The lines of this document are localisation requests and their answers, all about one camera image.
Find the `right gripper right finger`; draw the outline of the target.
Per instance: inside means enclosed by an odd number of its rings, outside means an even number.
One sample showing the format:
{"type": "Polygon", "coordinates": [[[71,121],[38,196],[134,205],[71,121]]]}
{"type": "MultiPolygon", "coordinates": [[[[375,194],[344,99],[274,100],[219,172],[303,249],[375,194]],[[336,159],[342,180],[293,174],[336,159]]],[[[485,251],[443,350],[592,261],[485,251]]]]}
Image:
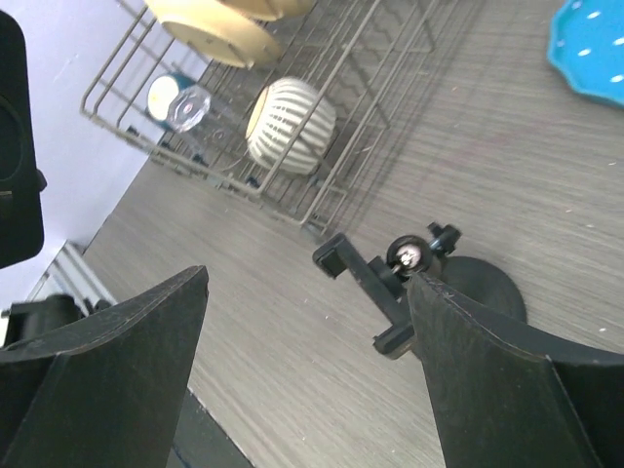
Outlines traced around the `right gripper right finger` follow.
{"type": "Polygon", "coordinates": [[[623,357],[418,275],[408,287],[448,467],[620,467],[623,357]]]}

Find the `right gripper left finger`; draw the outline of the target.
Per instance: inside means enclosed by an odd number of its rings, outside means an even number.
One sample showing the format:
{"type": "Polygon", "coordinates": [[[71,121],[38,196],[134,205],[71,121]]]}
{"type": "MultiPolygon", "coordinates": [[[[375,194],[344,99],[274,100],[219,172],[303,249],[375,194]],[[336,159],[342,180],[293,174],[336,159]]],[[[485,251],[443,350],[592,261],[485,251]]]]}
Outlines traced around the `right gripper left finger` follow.
{"type": "Polygon", "coordinates": [[[208,302],[192,266],[1,352],[5,467],[163,467],[208,302]]]}

